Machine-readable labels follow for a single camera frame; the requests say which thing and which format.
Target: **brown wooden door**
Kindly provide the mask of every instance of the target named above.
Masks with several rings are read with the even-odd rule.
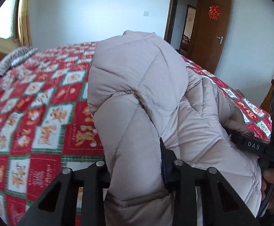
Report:
[[[226,40],[231,4],[232,0],[198,0],[197,3],[187,57],[213,74]]]

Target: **red bedspread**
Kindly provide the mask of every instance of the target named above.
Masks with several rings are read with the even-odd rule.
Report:
[[[16,225],[64,167],[79,170],[104,153],[87,106],[88,71],[96,42],[37,53],[0,79],[0,216]],[[268,139],[268,114],[187,60],[242,110],[248,127]],[[82,191],[77,202],[80,222]]]

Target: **puffer jacket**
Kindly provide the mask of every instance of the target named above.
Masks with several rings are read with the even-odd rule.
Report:
[[[88,106],[111,174],[108,226],[171,225],[174,195],[161,177],[160,137],[191,166],[216,167],[256,216],[257,157],[236,149],[223,129],[247,132],[240,110],[155,33],[126,31],[97,44]],[[198,225],[201,219],[198,203]]]

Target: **yellow curtain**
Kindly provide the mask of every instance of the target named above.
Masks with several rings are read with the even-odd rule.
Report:
[[[32,45],[29,22],[29,0],[19,1],[18,33],[21,46]]]

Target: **checkered blanket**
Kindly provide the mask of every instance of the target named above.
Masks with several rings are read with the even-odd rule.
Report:
[[[84,169],[103,158],[87,105],[96,42],[40,52],[0,79],[0,216],[16,225],[64,167]],[[184,58],[242,110],[257,137],[270,137],[269,115],[220,79]],[[80,222],[82,190],[77,200]]]

